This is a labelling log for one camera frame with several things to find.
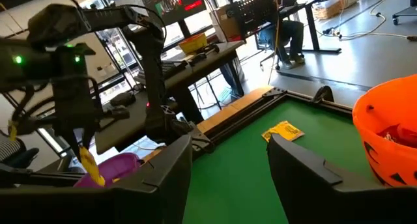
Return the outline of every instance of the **green led light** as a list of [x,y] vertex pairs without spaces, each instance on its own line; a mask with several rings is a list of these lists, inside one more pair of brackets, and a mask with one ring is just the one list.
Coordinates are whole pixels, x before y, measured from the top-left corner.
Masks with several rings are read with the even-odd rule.
[[14,58],[14,62],[16,64],[21,64],[23,62],[23,58],[20,55],[18,55]]

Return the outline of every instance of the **black keyboard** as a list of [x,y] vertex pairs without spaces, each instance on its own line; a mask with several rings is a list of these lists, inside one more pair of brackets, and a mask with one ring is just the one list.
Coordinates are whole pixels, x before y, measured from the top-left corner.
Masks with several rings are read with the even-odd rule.
[[[162,61],[162,75],[165,80],[183,71],[187,66],[187,62],[171,62]],[[140,70],[135,77],[135,80],[146,85],[145,83],[145,71]]]

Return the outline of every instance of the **floor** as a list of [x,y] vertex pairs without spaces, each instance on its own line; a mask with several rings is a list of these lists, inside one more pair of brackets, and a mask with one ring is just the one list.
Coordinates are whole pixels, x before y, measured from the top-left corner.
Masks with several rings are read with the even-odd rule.
[[[357,31],[367,31],[376,26],[381,19],[369,15],[370,8],[378,0],[361,0],[344,11],[341,17],[341,33],[347,35]],[[417,35],[417,18],[400,18],[400,25],[395,26],[391,21],[391,15],[407,7],[409,0],[385,0],[378,7],[387,18],[387,21],[377,30],[378,33],[395,33],[404,35]],[[339,16],[326,21],[316,21],[318,31],[334,27],[339,24]],[[304,46],[311,47],[311,39],[308,27],[304,30]],[[272,59],[264,63],[264,71],[259,67],[259,61],[268,53],[257,53],[254,39],[238,49],[242,69],[246,76],[243,84],[244,91],[251,90],[268,84],[300,92],[302,94],[314,95],[323,85],[331,86],[334,92],[335,101],[339,104],[353,106],[355,101],[369,88],[393,78],[414,74],[417,69],[414,66],[415,58],[412,51],[417,49],[417,42],[409,42],[403,38],[391,36],[365,36],[356,40],[340,42],[336,38],[321,36],[319,38],[322,47],[339,47],[342,52],[339,55],[304,53],[306,64],[291,70],[281,70],[280,74],[273,67]],[[221,106],[230,103],[230,96],[226,96],[227,84],[222,76],[212,74],[212,87],[216,96],[221,100]],[[215,114],[220,108],[215,104],[216,99],[210,87],[199,82],[197,90],[201,98],[197,97],[197,91],[192,91],[201,113],[206,119]],[[152,141],[143,138],[126,148],[123,152],[133,152],[139,157],[144,157],[151,150],[157,147]],[[105,154],[96,155],[98,163],[117,154],[109,150]]]

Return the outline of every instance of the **yellow object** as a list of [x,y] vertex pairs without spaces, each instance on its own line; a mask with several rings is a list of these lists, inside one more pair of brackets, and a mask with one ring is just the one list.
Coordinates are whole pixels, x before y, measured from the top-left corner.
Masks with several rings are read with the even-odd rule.
[[81,164],[84,166],[84,169],[90,174],[91,179],[96,182],[99,186],[104,187],[106,180],[103,176],[100,175],[98,171],[98,166],[94,160],[93,155],[83,146],[79,147],[79,156],[81,157]]
[[271,135],[273,133],[277,133],[280,136],[282,136],[284,139],[288,141],[294,141],[295,139],[298,139],[299,137],[304,135],[304,132],[297,129],[295,126],[290,124],[288,121],[282,121],[278,123],[276,126],[270,128],[269,130],[265,131],[262,134],[262,137],[269,142],[269,139],[271,138]]
[[16,140],[16,136],[18,134],[18,130],[16,129],[16,124],[12,121],[8,121],[8,126],[10,127],[10,136],[9,139],[12,141]]
[[191,38],[179,43],[181,50],[185,53],[193,53],[200,48],[207,46],[207,37],[205,33],[194,35]]

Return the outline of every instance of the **green felt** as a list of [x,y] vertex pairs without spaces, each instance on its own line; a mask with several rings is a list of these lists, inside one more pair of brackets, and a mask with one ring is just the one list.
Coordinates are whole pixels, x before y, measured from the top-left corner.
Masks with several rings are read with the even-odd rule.
[[288,100],[194,162],[183,223],[287,223],[261,137],[283,120],[306,133],[295,143],[373,179],[352,120]]

